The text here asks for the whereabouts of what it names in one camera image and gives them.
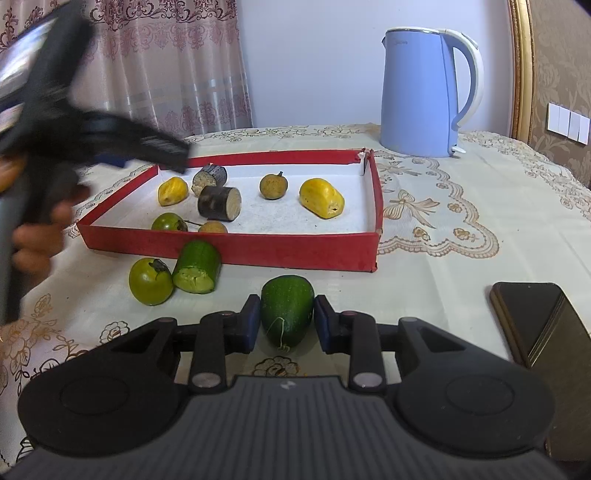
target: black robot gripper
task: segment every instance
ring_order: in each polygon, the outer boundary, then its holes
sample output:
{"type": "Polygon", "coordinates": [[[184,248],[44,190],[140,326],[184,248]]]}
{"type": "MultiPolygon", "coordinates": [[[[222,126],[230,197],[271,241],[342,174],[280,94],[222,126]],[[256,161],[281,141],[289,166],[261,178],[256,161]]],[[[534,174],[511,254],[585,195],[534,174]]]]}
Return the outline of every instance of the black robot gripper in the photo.
{"type": "Polygon", "coordinates": [[[240,313],[210,313],[196,325],[160,318],[35,377],[18,402],[31,443],[103,456],[162,434],[188,395],[226,388],[225,355],[252,351],[259,305],[250,295],[240,313]],[[181,352],[193,352],[187,386],[174,383],[181,352]]]}
{"type": "Polygon", "coordinates": [[[427,322],[378,325],[314,301],[339,377],[237,376],[260,299],[196,325],[162,318],[33,378],[18,412],[35,446],[8,480],[566,479],[543,452],[550,390],[531,372],[427,322]],[[192,352],[187,385],[174,383],[192,352]],[[383,352],[401,382],[388,385],[383,352]]]}

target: white wall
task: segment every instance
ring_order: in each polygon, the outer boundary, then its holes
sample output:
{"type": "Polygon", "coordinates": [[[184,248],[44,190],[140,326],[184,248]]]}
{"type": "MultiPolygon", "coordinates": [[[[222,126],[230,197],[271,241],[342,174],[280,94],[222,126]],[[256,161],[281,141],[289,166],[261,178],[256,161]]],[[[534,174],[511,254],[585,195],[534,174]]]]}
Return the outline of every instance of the white wall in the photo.
{"type": "MultiPolygon", "coordinates": [[[[379,123],[387,29],[459,30],[478,42],[482,103],[465,130],[509,131],[513,97],[507,0],[238,0],[256,127],[379,123]]],[[[460,109],[470,89],[456,53],[460,109]]]]}

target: smartphone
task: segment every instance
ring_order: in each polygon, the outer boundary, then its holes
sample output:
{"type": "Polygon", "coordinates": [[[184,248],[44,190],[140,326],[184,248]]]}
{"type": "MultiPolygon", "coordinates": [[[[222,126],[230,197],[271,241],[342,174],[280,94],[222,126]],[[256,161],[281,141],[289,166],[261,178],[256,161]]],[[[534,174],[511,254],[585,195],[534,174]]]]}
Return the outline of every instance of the smartphone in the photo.
{"type": "Polygon", "coordinates": [[[514,361],[554,394],[548,454],[563,462],[591,459],[591,338],[568,298],[553,283],[500,282],[491,302],[514,361]]]}

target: yellow fruit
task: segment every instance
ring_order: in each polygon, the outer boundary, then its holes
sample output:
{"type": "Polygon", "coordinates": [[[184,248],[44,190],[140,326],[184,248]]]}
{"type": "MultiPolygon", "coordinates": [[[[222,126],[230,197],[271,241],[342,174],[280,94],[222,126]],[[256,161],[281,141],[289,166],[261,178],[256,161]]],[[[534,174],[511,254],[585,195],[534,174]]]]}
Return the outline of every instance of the yellow fruit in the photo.
{"type": "Polygon", "coordinates": [[[300,187],[300,202],[323,219],[343,213],[345,199],[324,179],[306,180],[300,187]]]}
{"type": "Polygon", "coordinates": [[[287,192],[287,178],[283,176],[282,171],[279,175],[269,173],[262,178],[259,189],[267,200],[280,199],[287,192]]]}
{"type": "Polygon", "coordinates": [[[167,207],[182,202],[189,194],[189,186],[181,177],[173,177],[158,187],[158,202],[167,207]]]}
{"type": "Polygon", "coordinates": [[[228,229],[222,222],[218,222],[217,220],[211,220],[210,222],[205,222],[202,226],[200,226],[198,232],[227,233],[228,229]]]}

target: human hand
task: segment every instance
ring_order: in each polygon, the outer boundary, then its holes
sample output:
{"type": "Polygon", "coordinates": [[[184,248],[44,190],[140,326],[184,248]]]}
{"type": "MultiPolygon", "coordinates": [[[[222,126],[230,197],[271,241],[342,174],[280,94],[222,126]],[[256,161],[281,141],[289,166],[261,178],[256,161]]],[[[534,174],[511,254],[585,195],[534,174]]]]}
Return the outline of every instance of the human hand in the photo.
{"type": "MultiPolygon", "coordinates": [[[[25,160],[0,158],[0,193],[9,188],[25,167],[25,160]]],[[[51,211],[50,225],[25,224],[12,234],[17,252],[12,263],[30,275],[32,285],[45,280],[51,271],[51,258],[64,248],[63,229],[72,223],[72,207],[88,198],[90,189],[78,185],[71,198],[58,203],[51,211]]]]}

